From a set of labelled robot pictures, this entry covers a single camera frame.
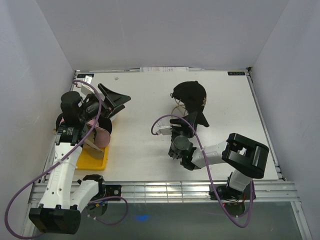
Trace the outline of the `beige cap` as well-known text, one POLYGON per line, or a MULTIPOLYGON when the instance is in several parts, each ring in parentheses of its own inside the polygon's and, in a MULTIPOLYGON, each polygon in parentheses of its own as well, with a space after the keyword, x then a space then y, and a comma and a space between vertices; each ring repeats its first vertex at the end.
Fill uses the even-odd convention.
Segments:
POLYGON ((110 133, 101 127, 94 127, 92 132, 83 140, 89 130, 90 125, 83 128, 60 125, 55 130, 55 145, 57 147, 68 147, 69 150, 66 152, 78 145, 76 150, 82 151, 85 149, 93 158, 102 159, 104 157, 102 149, 109 145, 110 133))

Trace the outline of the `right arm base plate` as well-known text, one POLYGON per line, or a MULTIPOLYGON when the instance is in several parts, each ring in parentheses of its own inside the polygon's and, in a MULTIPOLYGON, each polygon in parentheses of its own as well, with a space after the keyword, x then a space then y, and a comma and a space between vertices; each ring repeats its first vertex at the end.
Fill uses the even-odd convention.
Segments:
POLYGON ((209 196, 211 200, 217 200, 217 196, 215 191, 221 200, 224 201, 243 201, 250 200, 251 196, 251 187, 248 184, 243 191, 238 191, 233 188, 230 188, 226 184, 216 184, 214 187, 212 185, 209 186, 209 196))

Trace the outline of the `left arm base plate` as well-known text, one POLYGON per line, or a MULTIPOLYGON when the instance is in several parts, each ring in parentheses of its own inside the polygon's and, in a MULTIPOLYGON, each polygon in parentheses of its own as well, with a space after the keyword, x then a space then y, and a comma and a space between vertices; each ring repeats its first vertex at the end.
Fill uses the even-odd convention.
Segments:
POLYGON ((119 201, 122 194, 122 186, 119 184, 103 185, 103 198, 110 198, 110 201, 119 201))

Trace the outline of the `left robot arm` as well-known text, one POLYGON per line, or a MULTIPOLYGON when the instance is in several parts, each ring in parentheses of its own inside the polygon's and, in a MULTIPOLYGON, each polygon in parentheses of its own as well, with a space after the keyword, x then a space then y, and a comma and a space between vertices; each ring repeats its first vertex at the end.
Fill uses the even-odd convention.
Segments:
POLYGON ((88 206, 104 205, 108 200, 122 200, 120 195, 108 195, 104 178, 86 175, 71 193, 79 156, 87 137, 102 119, 109 120, 131 100, 98 84, 97 89, 82 98, 77 91, 64 93, 61 115, 57 119, 53 165, 38 207, 29 211, 29 219, 41 233, 74 235, 81 223, 81 213, 88 206))

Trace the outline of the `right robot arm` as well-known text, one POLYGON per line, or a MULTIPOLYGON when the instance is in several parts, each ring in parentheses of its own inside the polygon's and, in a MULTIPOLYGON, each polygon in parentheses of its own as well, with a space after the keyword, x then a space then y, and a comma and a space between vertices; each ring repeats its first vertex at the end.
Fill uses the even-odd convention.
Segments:
POLYGON ((189 171, 209 165, 227 163, 234 168, 225 186, 216 187, 220 199, 231 200, 242 197, 253 179, 262 179, 265 174, 269 148, 238 133, 231 133, 226 141, 200 148, 189 141, 197 129, 197 113, 182 119, 174 118, 171 124, 171 145, 168 155, 180 160, 180 165, 189 171))

